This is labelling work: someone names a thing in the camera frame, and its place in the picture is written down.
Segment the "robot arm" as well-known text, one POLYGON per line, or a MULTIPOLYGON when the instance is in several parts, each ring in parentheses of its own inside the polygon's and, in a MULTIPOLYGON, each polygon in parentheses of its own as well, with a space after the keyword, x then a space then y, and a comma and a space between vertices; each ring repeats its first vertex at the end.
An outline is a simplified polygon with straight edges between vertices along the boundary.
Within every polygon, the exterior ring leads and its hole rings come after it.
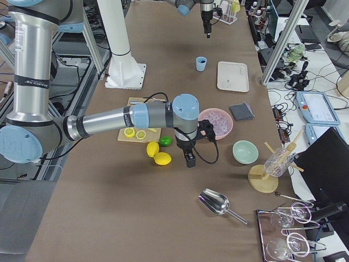
POLYGON ((49 115, 52 37, 84 29, 82 1, 10 1, 15 21, 14 108, 1 128, 1 154, 24 164, 75 140, 125 127, 174 128, 183 151, 197 136, 199 103, 191 94, 89 116, 49 115))
POLYGON ((210 38, 212 32, 211 20, 213 18, 214 1, 195 1, 195 0, 165 0, 166 3, 174 6, 182 16, 187 16, 195 4, 201 8, 201 19, 203 22, 204 34, 210 38))

